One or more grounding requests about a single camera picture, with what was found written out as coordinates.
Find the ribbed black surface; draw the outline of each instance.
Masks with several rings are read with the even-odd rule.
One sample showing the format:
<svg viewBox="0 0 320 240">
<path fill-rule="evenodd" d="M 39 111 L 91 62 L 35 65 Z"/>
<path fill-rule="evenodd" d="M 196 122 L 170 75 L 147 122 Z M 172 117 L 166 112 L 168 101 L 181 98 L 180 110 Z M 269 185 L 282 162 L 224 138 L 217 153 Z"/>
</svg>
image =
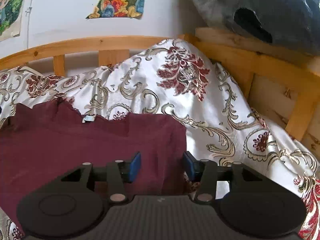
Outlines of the ribbed black surface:
<svg viewBox="0 0 320 240">
<path fill-rule="evenodd" d="M 136 196 L 112 207 L 92 231 L 74 240 L 256 240 L 227 227 L 212 207 L 192 203 L 188 196 Z M 297 235 L 281 240 L 298 240 Z"/>
</svg>

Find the bed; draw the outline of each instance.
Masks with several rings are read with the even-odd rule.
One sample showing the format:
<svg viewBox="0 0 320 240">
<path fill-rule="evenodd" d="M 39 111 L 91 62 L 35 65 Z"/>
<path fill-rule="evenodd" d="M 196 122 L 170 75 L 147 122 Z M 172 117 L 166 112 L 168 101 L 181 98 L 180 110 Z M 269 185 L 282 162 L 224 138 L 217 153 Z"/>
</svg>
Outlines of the bed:
<svg viewBox="0 0 320 240">
<path fill-rule="evenodd" d="M 187 150 L 219 165 L 242 162 L 300 196 L 308 216 L 303 239 L 318 239 L 320 168 L 300 140 L 320 96 L 320 77 L 307 68 L 230 44 L 146 36 L 93 37 L 27 49 L 0 59 L 0 127 L 15 105 L 62 97 L 81 114 L 121 119 L 128 112 L 170 114 L 187 127 Z M 130 50 L 142 52 L 130 57 Z M 99 66 L 65 76 L 65 54 L 98 51 Z M 45 77 L 28 62 L 53 57 L 55 75 Z M 299 64 L 307 64 L 299 58 Z M 285 130 L 246 102 L 254 75 L 298 92 Z M 225 184 L 219 185 L 220 191 Z M 0 211 L 0 239 L 19 239 Z"/>
</svg>

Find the fabric tag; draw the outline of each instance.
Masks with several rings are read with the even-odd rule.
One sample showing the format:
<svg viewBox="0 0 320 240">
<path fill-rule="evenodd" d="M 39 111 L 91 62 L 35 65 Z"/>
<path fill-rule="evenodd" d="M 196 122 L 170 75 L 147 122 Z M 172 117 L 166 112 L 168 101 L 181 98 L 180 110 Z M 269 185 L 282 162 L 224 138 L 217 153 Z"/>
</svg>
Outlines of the fabric tag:
<svg viewBox="0 0 320 240">
<path fill-rule="evenodd" d="M 86 115 L 86 116 L 82 119 L 82 123 L 85 123 L 85 121 L 93 122 L 95 119 L 96 119 L 96 114 L 95 114 L 95 115 Z"/>
</svg>

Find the white wall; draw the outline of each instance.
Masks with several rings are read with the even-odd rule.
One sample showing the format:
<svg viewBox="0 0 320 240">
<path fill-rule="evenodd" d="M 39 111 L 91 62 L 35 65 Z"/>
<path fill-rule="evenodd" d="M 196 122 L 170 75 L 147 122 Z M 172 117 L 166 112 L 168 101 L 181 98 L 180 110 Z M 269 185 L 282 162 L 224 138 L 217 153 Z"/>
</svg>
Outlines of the white wall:
<svg viewBox="0 0 320 240">
<path fill-rule="evenodd" d="M 145 0 L 142 19 L 86 19 L 98 0 L 33 0 L 28 46 L 102 35 L 175 37 L 205 26 L 191 0 Z"/>
</svg>

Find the circular pad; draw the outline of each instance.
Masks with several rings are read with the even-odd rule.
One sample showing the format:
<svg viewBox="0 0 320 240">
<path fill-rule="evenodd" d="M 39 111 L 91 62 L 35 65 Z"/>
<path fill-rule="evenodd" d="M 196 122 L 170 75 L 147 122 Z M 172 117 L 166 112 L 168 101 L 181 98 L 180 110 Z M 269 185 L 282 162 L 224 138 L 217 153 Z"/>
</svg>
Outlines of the circular pad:
<svg viewBox="0 0 320 240">
<path fill-rule="evenodd" d="M 23 229 L 44 239 L 76 236 L 102 213 L 103 203 L 97 194 L 69 183 L 56 185 L 51 192 L 33 192 L 17 206 Z"/>
<path fill-rule="evenodd" d="M 274 238 L 300 227 L 306 208 L 291 192 L 230 192 L 221 200 L 220 212 L 231 227 L 246 235 Z"/>
</svg>

